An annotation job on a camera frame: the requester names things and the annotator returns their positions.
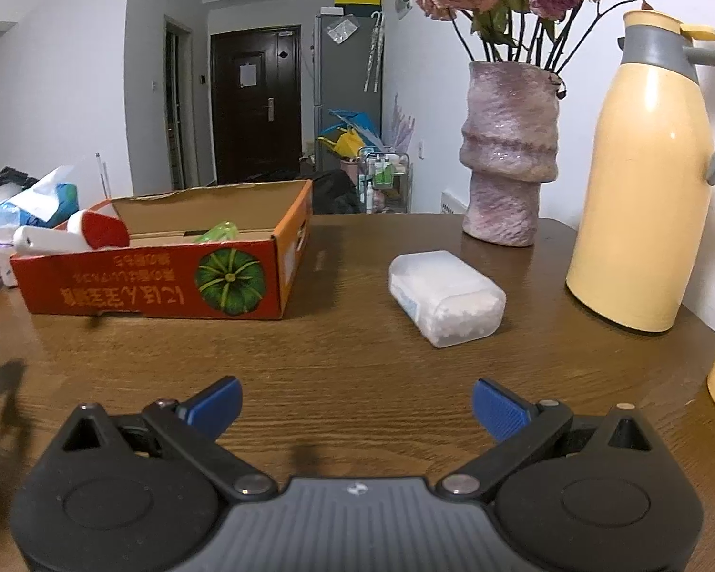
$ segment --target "yellow thermos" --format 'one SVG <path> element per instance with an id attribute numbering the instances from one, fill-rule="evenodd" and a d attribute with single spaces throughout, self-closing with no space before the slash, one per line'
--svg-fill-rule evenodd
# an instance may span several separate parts
<path id="1" fill-rule="evenodd" d="M 622 66 L 596 129 L 585 213 L 566 285 L 618 324 L 667 331 L 694 268 L 715 185 L 696 64 L 715 30 L 653 10 L 625 15 Z"/>

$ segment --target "cardboard box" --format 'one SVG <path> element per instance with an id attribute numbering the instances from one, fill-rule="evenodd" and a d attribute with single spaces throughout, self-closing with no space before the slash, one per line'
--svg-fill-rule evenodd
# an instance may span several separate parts
<path id="1" fill-rule="evenodd" d="M 311 181 L 241 184 L 111 200 L 132 246 L 85 254 L 13 257 L 31 313 L 152 318 L 282 318 L 313 216 Z M 232 221 L 233 243 L 197 245 Z"/>

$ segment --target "wooden table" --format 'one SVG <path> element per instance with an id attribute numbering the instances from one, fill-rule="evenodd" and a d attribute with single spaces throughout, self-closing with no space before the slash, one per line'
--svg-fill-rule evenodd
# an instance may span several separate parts
<path id="1" fill-rule="evenodd" d="M 317 218 L 281 322 L 31 317 L 0 291 L 0 572 L 24 571 L 7 515 L 21 477 L 73 407 L 135 412 L 224 374 L 245 387 L 222 439 L 281 482 L 291 473 L 425 474 L 492 445 L 470 412 L 477 378 L 576 412 L 643 409 L 696 486 L 705 530 L 691 572 L 715 572 L 715 333 L 683 310 L 663 336 L 601 321 L 564 288 L 575 233 L 543 221 L 531 249 L 485 245 L 446 215 Z M 489 339 L 438 351 L 393 302 L 394 257 L 448 249 L 504 288 Z"/>

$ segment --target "vase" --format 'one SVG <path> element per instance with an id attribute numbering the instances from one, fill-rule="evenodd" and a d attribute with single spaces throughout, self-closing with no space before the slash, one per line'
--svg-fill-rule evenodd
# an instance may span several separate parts
<path id="1" fill-rule="evenodd" d="M 472 170 L 463 230 L 481 241 L 530 247 L 542 183 L 559 175 L 561 80 L 532 64 L 472 62 L 460 162 Z"/>

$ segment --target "refrigerator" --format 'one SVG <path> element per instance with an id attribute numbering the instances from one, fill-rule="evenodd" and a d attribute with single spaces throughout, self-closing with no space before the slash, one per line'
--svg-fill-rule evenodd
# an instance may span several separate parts
<path id="1" fill-rule="evenodd" d="M 364 91 L 368 59 L 374 33 L 375 19 L 355 17 L 360 24 L 357 31 L 341 45 L 328 35 L 328 26 L 342 19 L 336 15 L 318 15 L 315 23 L 315 139 L 320 132 L 339 123 L 328 110 L 365 112 L 381 133 L 382 82 L 374 93 L 374 75 L 368 92 Z M 340 160 L 323 144 L 316 142 L 316 169 L 337 170 Z"/>

